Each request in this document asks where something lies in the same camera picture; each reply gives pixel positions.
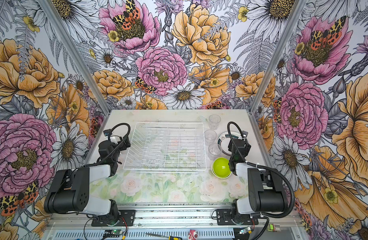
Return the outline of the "lime green bowl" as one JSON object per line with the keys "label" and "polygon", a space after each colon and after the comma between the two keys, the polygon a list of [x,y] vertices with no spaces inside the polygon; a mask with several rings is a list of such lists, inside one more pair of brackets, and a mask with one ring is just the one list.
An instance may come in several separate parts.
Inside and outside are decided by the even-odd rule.
{"label": "lime green bowl", "polygon": [[231,170],[229,167],[229,160],[226,158],[217,158],[212,164],[213,174],[220,179],[226,179],[231,175]]}

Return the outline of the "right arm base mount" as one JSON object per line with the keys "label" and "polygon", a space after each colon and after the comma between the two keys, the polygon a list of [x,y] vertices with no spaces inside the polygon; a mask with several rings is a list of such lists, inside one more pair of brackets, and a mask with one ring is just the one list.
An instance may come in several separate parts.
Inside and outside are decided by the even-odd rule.
{"label": "right arm base mount", "polygon": [[257,218],[253,218],[250,215],[235,213],[231,209],[216,209],[212,213],[212,218],[217,221],[218,226],[253,226],[259,224],[259,220]]}

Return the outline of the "yellow handled screwdriver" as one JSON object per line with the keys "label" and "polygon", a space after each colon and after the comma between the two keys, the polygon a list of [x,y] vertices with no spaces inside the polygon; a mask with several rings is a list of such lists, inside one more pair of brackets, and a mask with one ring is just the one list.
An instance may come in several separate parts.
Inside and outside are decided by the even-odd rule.
{"label": "yellow handled screwdriver", "polygon": [[153,233],[146,233],[146,235],[151,236],[151,237],[164,238],[164,239],[168,239],[168,240],[182,240],[181,237],[164,236],[164,235],[153,234]]}

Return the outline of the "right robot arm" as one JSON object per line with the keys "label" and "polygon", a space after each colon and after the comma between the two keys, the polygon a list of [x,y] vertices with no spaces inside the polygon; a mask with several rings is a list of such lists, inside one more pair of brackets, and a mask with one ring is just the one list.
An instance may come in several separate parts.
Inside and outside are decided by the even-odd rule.
{"label": "right robot arm", "polygon": [[228,145],[230,171],[248,182],[248,196],[233,201],[231,218],[236,224],[255,224],[259,217],[284,218],[293,211],[295,196],[287,196],[277,170],[244,159],[251,149],[247,135],[245,131],[232,134]]}

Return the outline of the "white wire dish rack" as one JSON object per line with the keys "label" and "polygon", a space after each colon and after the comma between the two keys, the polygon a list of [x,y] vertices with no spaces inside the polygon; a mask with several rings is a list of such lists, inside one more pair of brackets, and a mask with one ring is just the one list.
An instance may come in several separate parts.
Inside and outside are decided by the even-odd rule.
{"label": "white wire dish rack", "polygon": [[124,170],[197,173],[207,169],[201,122],[138,122],[130,138]]}

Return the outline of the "small green display module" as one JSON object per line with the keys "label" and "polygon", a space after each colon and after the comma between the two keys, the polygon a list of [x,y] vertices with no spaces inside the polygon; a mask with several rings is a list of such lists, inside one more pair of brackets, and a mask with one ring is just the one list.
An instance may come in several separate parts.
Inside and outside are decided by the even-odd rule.
{"label": "small green display module", "polygon": [[278,224],[268,224],[267,231],[268,232],[280,232],[281,226]]}

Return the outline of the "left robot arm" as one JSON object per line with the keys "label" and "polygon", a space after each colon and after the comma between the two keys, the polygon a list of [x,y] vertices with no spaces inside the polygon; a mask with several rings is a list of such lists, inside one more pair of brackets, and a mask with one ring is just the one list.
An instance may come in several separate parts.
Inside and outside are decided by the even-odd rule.
{"label": "left robot arm", "polygon": [[130,130],[127,123],[105,130],[107,139],[98,145],[99,158],[96,163],[74,170],[57,171],[47,192],[44,210],[49,214],[85,214],[105,225],[117,224],[121,217],[117,203],[91,197],[89,186],[116,174],[121,164],[118,160],[120,153],[131,147]]}

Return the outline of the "pink white small object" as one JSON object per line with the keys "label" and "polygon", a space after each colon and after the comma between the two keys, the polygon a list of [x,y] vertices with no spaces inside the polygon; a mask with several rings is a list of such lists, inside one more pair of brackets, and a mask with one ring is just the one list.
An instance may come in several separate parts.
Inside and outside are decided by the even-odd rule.
{"label": "pink white small object", "polygon": [[199,237],[198,232],[196,230],[190,230],[188,234],[188,240],[197,240]]}

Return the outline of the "clear glass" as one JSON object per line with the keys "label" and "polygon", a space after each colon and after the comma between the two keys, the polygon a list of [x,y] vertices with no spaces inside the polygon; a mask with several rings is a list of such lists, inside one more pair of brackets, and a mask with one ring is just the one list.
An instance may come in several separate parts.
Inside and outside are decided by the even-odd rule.
{"label": "clear glass", "polygon": [[209,116],[208,123],[211,130],[216,130],[221,122],[221,117],[219,115]]}
{"label": "clear glass", "polygon": [[206,145],[209,146],[213,144],[217,139],[217,133],[214,130],[206,130],[205,131],[205,142]]}
{"label": "clear glass", "polygon": [[222,147],[217,143],[210,144],[208,151],[208,157],[211,161],[218,159],[223,153]]}

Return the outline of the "green circuit board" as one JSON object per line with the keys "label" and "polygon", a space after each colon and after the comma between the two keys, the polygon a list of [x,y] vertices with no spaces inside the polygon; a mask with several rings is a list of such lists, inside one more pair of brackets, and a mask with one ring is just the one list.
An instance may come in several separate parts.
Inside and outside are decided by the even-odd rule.
{"label": "green circuit board", "polygon": [[125,230],[105,230],[103,238],[120,238],[124,235]]}

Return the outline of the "orange bowl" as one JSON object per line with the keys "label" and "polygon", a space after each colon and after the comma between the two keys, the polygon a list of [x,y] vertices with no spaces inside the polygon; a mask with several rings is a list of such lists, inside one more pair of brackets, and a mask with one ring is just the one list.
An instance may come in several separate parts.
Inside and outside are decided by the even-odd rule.
{"label": "orange bowl", "polygon": [[220,167],[220,166],[212,165],[211,171],[212,171],[212,174],[218,179],[227,179],[232,174],[230,169],[224,166]]}

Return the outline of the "green red rimmed plate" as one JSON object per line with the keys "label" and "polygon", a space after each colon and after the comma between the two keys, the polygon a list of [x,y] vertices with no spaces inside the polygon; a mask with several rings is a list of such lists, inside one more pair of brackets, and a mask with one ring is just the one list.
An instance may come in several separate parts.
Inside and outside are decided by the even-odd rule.
{"label": "green red rimmed plate", "polygon": [[221,146],[223,154],[226,156],[231,156],[231,151],[229,151],[229,143],[230,139],[239,139],[241,140],[241,134],[239,132],[231,131],[231,134],[228,133],[228,131],[221,133],[218,136],[217,143]]}

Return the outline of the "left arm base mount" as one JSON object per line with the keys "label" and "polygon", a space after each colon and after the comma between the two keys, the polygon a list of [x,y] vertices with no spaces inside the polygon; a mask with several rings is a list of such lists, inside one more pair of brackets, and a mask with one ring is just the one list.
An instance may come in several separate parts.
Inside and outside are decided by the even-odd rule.
{"label": "left arm base mount", "polygon": [[119,210],[114,216],[99,216],[91,223],[92,227],[132,227],[135,220],[135,210]]}

